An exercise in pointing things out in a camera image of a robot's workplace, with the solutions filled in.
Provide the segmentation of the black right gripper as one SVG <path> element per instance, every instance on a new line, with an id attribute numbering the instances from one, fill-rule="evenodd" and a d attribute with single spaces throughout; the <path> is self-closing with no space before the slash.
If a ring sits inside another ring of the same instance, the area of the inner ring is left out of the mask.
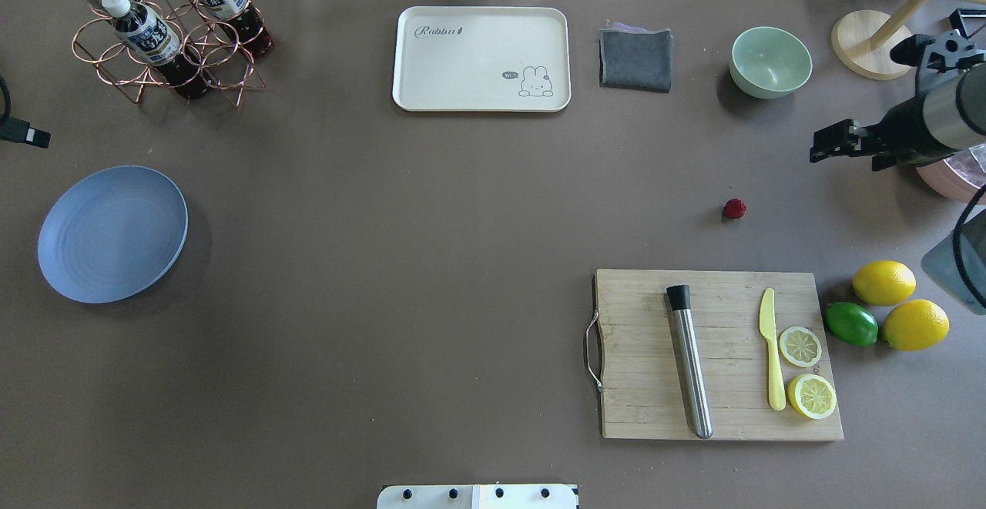
<path id="1" fill-rule="evenodd" d="M 918 165 L 937 154 L 937 141 L 927 130 L 922 101 L 906 101 L 888 110 L 874 126 L 856 134 L 857 123 L 845 119 L 813 134 L 809 160 L 817 164 L 831 157 L 870 157 L 874 172 L 891 166 Z"/>

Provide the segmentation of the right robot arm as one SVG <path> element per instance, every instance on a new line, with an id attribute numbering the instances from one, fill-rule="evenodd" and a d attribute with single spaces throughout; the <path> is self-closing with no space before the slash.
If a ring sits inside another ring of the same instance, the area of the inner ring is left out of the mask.
<path id="1" fill-rule="evenodd" d="M 952 77 L 922 95 L 899 103 L 874 126 L 852 119 L 832 124 L 813 135 L 810 161 L 830 157 L 870 157 L 872 169 L 916 166 L 924 183 L 964 211 L 946 239 L 922 259 L 937 285 L 972 310 L 984 315 L 985 70 Z"/>

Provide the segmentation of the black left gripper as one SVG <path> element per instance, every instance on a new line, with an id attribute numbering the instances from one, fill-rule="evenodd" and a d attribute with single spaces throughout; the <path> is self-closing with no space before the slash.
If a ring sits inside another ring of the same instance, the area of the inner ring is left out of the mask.
<path id="1" fill-rule="evenodd" d="M 49 132 L 36 129 L 31 123 L 11 116 L 11 96 L 3 78 L 1 78 L 1 91 L 3 103 L 1 115 L 1 139 L 7 142 L 26 144 L 42 149 L 49 147 L 50 137 L 52 137 Z"/>

